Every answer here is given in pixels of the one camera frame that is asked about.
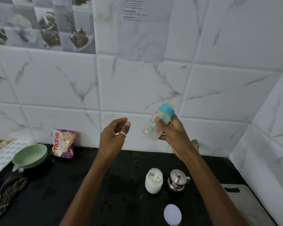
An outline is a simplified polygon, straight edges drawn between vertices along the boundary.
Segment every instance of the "white ring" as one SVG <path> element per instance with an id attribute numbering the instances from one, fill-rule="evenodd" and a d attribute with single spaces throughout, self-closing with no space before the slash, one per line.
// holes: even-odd
<path id="1" fill-rule="evenodd" d="M 125 137 L 126 137 L 126 133 L 124 133 L 124 132 L 119 132 L 119 133 L 123 133 L 125 135 Z"/>

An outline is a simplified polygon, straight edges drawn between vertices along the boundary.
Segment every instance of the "hand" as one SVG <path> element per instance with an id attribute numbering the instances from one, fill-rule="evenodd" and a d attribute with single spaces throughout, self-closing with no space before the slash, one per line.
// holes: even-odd
<path id="1" fill-rule="evenodd" d="M 130 122 L 127 122 L 127 120 L 127 118 L 113 120 L 104 128 L 100 137 L 97 159 L 110 164 L 121 151 L 125 141 L 125 135 L 119 132 L 124 132 L 126 134 L 129 132 L 131 124 Z"/>
<path id="2" fill-rule="evenodd" d="M 154 121 L 158 128 L 165 133 L 165 135 L 161 135 L 159 139 L 167 141 L 181 161 L 185 163 L 185 161 L 190 157 L 191 153 L 197 152 L 192 145 L 181 121 L 175 114 L 168 125 L 166 125 L 166 123 L 163 122 L 159 117 L 156 117 Z"/>

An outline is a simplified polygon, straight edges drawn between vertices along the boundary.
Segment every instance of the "checkered cloth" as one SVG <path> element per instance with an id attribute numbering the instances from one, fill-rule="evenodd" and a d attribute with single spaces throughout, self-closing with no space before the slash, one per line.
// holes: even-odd
<path id="1" fill-rule="evenodd" d="M 0 216 L 6 211 L 13 197 L 23 190 L 28 183 L 26 177 L 10 177 L 0 188 Z"/>

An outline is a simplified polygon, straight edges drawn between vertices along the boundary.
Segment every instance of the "instruction paper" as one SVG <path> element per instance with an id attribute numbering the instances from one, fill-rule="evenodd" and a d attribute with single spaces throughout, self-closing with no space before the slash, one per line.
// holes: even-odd
<path id="1" fill-rule="evenodd" d="M 164 61 L 174 0 L 119 0 L 118 57 Z"/>

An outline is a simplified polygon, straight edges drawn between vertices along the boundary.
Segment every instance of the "cutting board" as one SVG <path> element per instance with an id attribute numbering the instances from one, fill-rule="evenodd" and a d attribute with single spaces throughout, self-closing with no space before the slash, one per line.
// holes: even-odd
<path id="1" fill-rule="evenodd" d="M 221 184 L 249 226 L 275 226 L 260 202 L 246 185 Z"/>

